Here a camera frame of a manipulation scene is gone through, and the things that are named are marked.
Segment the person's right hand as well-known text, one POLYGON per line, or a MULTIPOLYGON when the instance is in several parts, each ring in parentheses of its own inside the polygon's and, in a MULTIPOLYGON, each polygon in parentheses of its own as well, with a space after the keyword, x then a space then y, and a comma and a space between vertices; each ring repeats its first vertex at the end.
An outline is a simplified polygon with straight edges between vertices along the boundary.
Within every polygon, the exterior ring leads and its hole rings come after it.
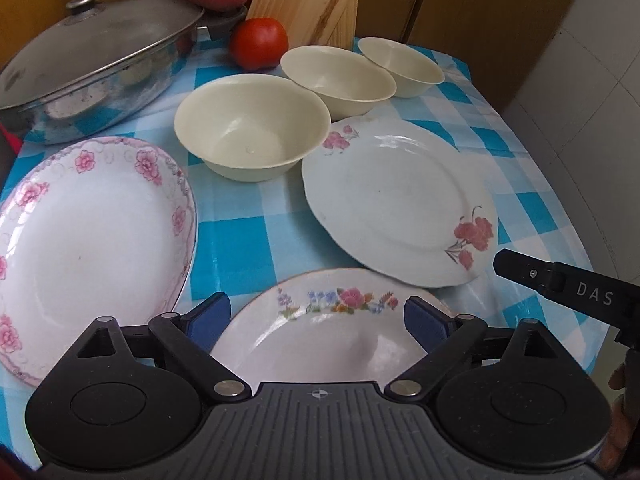
POLYGON ((624 396, 621 394, 612 404, 612 424, 598 461, 599 468, 605 472, 617 468, 631 438, 632 425, 624 414, 623 405, 624 396))

